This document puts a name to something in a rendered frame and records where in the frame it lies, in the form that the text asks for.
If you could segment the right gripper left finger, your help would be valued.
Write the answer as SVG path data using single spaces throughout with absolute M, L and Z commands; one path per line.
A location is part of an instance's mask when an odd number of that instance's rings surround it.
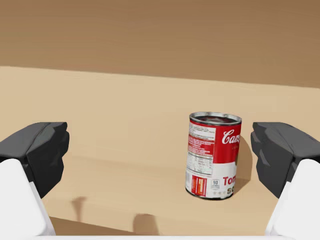
M 38 122 L 0 141 L 0 236 L 54 236 L 42 202 L 61 180 L 66 122 Z

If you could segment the red and white can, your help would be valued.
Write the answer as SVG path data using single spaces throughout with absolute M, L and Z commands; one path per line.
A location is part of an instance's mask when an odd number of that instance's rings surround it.
M 242 118 L 199 111 L 189 115 L 185 189 L 198 198 L 224 200 L 234 194 Z

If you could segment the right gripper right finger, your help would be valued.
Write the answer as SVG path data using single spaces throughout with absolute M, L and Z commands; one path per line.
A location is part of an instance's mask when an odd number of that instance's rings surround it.
M 320 141 L 282 122 L 254 122 L 259 181 L 278 202 L 267 236 L 320 236 Z

